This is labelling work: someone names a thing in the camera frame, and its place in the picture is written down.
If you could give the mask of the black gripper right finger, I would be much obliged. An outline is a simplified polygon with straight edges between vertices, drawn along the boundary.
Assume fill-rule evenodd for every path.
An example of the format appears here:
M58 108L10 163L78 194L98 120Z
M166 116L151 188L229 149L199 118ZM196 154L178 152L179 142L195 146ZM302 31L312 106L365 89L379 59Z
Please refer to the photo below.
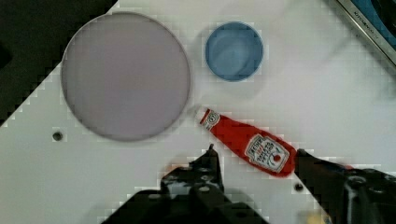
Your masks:
M332 224L396 224L396 179L376 169L347 168L299 149L294 173Z

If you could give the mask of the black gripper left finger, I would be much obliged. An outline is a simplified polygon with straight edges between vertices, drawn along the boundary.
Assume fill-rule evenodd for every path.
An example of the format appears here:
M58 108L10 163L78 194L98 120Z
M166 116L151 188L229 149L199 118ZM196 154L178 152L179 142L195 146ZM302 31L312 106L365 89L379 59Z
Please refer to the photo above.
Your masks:
M213 144L187 167L165 175L160 184L160 197L171 201L215 201L223 196L219 154Z

